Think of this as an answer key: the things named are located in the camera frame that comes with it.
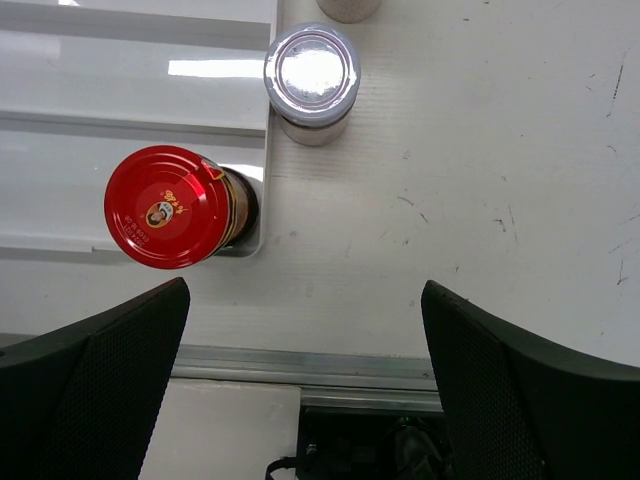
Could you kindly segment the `tall blue-label spice bottle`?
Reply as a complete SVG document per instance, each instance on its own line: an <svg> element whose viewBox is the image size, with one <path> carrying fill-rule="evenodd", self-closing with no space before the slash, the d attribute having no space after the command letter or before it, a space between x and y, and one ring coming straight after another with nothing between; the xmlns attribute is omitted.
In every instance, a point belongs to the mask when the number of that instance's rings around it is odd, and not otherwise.
<svg viewBox="0 0 640 480"><path fill-rule="evenodd" d="M379 9L382 0L317 0L316 4L330 19L353 24L371 17Z"/></svg>

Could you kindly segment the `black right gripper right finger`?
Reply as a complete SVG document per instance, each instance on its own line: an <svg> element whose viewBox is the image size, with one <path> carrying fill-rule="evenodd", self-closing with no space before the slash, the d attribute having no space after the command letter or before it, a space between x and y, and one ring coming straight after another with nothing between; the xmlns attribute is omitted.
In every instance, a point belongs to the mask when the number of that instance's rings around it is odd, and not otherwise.
<svg viewBox="0 0 640 480"><path fill-rule="evenodd" d="M638 368L547 340L433 280L421 310L458 478L638 478Z"/></svg>

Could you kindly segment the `red-lid chili sauce jar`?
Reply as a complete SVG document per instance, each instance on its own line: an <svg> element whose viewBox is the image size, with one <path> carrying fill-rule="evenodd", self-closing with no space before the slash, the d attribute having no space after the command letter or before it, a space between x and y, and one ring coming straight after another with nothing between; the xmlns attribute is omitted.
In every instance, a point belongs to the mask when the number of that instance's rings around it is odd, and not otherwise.
<svg viewBox="0 0 640 480"><path fill-rule="evenodd" d="M116 244L133 260L164 270L236 246L252 233L259 213L258 196L240 172L172 145L130 154L104 195Z"/></svg>

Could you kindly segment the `short silver-lid jar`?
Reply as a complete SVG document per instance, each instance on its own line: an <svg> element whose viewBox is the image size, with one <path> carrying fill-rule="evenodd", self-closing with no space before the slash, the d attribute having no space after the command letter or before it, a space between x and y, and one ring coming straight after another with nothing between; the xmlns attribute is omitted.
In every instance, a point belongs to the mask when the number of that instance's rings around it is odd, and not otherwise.
<svg viewBox="0 0 640 480"><path fill-rule="evenodd" d="M331 25L298 24L280 33L267 50L263 79L285 134L320 147L345 131L361 80L353 43Z"/></svg>

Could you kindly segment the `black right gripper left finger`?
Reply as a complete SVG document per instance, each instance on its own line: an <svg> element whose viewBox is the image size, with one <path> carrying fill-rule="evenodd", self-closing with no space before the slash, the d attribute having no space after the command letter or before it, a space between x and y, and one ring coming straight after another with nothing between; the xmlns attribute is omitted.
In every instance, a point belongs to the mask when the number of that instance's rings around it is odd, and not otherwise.
<svg viewBox="0 0 640 480"><path fill-rule="evenodd" d="M189 306L175 278L2 347L2 478L138 478Z"/></svg>

